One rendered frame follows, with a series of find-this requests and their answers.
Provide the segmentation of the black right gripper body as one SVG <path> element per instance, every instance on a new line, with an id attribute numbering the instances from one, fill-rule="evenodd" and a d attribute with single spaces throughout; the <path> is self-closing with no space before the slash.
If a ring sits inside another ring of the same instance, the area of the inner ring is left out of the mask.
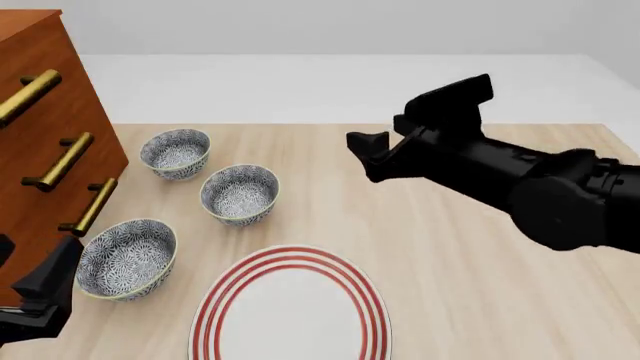
<path id="1" fill-rule="evenodd" d="M 393 128 L 403 136 L 394 147 L 378 134 L 372 181 L 425 178 L 466 196 L 506 196 L 526 173 L 526 149 L 484 134 L 430 130 L 397 115 Z"/>

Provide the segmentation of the blue white patterned bowl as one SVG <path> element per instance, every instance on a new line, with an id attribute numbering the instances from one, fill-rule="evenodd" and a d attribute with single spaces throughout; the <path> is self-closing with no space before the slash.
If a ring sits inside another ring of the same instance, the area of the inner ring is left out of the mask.
<path id="1" fill-rule="evenodd" d="M 208 134 L 192 128 L 164 131 L 141 147 L 142 163 L 161 179 L 182 181 L 197 176 L 207 164 L 211 149 Z"/>
<path id="2" fill-rule="evenodd" d="M 169 277 L 177 250 L 177 236 L 168 224 L 149 218 L 124 221 L 87 243 L 76 283 L 82 293 L 96 299 L 141 299 Z"/>
<path id="3" fill-rule="evenodd" d="M 246 227 L 269 215 L 279 194 L 280 182 L 272 170 L 257 164 L 234 164 L 209 176 L 199 198 L 217 221 Z"/>

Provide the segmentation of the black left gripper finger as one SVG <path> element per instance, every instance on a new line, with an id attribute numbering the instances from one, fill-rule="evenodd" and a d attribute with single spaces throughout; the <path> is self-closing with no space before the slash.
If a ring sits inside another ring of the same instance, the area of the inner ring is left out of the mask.
<path id="1" fill-rule="evenodd" d="M 65 236 L 48 257 L 28 275 L 12 284 L 21 296 L 21 308 L 71 308 L 72 289 L 83 245 Z"/>
<path id="2" fill-rule="evenodd" d="M 4 265 L 13 254 L 15 244 L 5 234 L 0 234 L 0 265 Z"/>

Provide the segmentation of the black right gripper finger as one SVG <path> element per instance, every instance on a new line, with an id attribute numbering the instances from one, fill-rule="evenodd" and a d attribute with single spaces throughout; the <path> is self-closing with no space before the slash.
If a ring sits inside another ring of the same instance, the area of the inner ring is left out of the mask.
<path id="1" fill-rule="evenodd" d="M 365 175 L 371 182 L 378 183 L 386 179 L 389 140 L 388 131 L 378 134 L 353 131 L 346 134 L 347 148 L 363 165 Z"/>
<path id="2" fill-rule="evenodd" d="M 481 74 L 426 92 L 408 101 L 394 116 L 395 130 L 480 130 L 480 104 L 494 97 L 489 74 Z"/>

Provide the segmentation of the wooden cabinet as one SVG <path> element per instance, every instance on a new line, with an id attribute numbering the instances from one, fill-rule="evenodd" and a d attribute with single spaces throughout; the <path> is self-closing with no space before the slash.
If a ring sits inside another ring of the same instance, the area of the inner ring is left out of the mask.
<path id="1" fill-rule="evenodd" d="M 129 163 L 60 11 L 0 9 L 0 104 L 23 88 L 22 77 L 48 69 L 58 71 L 62 82 L 0 129 L 0 234 L 15 244 L 0 266 L 0 306 L 21 308 L 12 284 L 73 236 L 57 227 L 74 223 L 86 209 L 95 194 L 87 185 L 118 180 Z M 49 170 L 66 150 L 60 139 L 83 132 L 94 135 L 92 145 L 53 191 L 20 184 Z"/>

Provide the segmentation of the white plate with red rings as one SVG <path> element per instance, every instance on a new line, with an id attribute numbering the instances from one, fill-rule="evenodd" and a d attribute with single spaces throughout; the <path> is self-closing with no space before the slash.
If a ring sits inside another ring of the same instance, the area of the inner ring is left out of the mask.
<path id="1" fill-rule="evenodd" d="M 344 257 L 276 245 L 226 269 L 194 315 L 188 360 L 392 360 L 383 298 Z"/>

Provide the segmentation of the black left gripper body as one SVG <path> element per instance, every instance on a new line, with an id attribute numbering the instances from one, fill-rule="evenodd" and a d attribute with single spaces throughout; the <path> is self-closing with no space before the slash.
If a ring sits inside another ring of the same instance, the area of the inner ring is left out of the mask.
<path id="1" fill-rule="evenodd" d="M 31 308 L 0 306 L 0 344 L 57 338 L 72 312 L 72 299 L 36 302 Z"/>

